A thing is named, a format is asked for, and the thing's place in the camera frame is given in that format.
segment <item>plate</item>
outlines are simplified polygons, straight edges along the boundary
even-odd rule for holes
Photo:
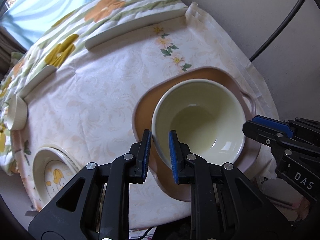
[[[168,79],[152,87],[140,98],[132,115],[132,130],[137,142],[141,140],[144,129],[151,130],[152,116],[160,98],[174,85],[185,80],[197,78],[212,80],[228,88],[241,104],[246,120],[251,120],[256,116],[256,105],[253,98],[240,88],[232,76],[218,68],[204,66]],[[246,174],[246,171],[255,162],[260,147],[261,144],[257,141],[249,138],[245,139],[243,150],[235,162],[235,165],[242,173]],[[154,144],[151,145],[149,169],[158,186],[167,195],[177,200],[191,201],[190,185],[175,184],[171,169],[161,160]]]
[[[52,147],[38,149],[31,169],[42,208],[79,172],[68,156]]]

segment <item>stacked plates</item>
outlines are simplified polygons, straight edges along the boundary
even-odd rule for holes
[[[45,144],[32,163],[32,176],[42,208],[80,171],[80,166],[61,147]]]

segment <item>tablecloth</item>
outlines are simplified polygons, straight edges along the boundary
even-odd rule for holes
[[[278,118],[263,78],[217,22],[193,3],[183,17],[126,33],[68,58],[25,98],[28,121],[23,130],[12,133],[13,147],[35,207],[41,209],[42,203],[25,159],[26,141],[29,163],[44,143],[63,147],[82,166],[110,163],[136,142],[131,118],[139,98],[156,84],[201,66],[230,73],[253,96],[257,114]],[[262,146],[251,172],[274,177],[274,163],[269,148]],[[168,223],[190,212],[190,203],[167,196],[150,172],[144,184],[130,185],[130,228]]]

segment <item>wall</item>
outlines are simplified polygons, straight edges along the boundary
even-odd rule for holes
[[[252,54],[280,25],[297,0],[181,0],[207,11],[240,49]],[[307,0],[293,21],[253,64],[269,86],[281,120],[320,120],[320,10]]]
[[[33,217],[25,216],[25,213],[31,210],[32,202],[24,189],[21,177],[17,174],[8,176],[0,170],[0,194],[15,218],[28,229]]]

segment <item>white dish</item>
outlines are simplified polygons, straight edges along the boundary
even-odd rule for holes
[[[216,165],[234,163],[244,146],[244,111],[236,96],[207,79],[190,79],[170,88],[154,111],[151,131],[156,150],[171,168],[170,130],[192,153]]]
[[[52,65],[45,66],[33,79],[31,79],[18,94],[14,94],[8,107],[7,125],[9,130],[22,130],[26,125],[28,107],[24,98],[43,80],[50,76],[57,68]]]
[[[63,152],[41,147],[35,154],[32,179],[42,208],[78,173],[78,169]]]
[[[48,76],[50,76],[52,73],[56,72],[57,68],[53,65],[47,65],[45,66],[40,72],[34,76],[33,79],[31,79],[23,89],[20,90],[18,93],[18,96],[22,99],[24,99],[30,92],[36,88],[37,85],[39,85],[43,80],[45,80]]]
[[[159,22],[171,20],[180,16],[184,16],[187,8],[181,8],[177,10],[171,10],[166,12],[159,12],[156,14],[146,15],[140,18],[130,20],[129,22],[124,22],[114,27],[111,27],[102,33],[99,33],[89,39],[84,43],[87,50],[91,50],[95,46],[98,46],[106,41],[116,38],[125,33],[138,30],[140,28],[153,25]]]
[[[12,95],[9,101],[7,127],[9,130],[22,130],[26,125],[28,107],[25,101],[17,94]]]
[[[62,153],[64,153],[64,155],[68,158],[68,161],[71,162],[71,164],[73,165],[74,169],[79,172],[83,167],[80,166],[77,161],[62,147],[60,147],[59,145],[55,144],[55,143],[44,143],[42,147],[51,147],[54,149],[57,149],[59,151],[61,151]]]

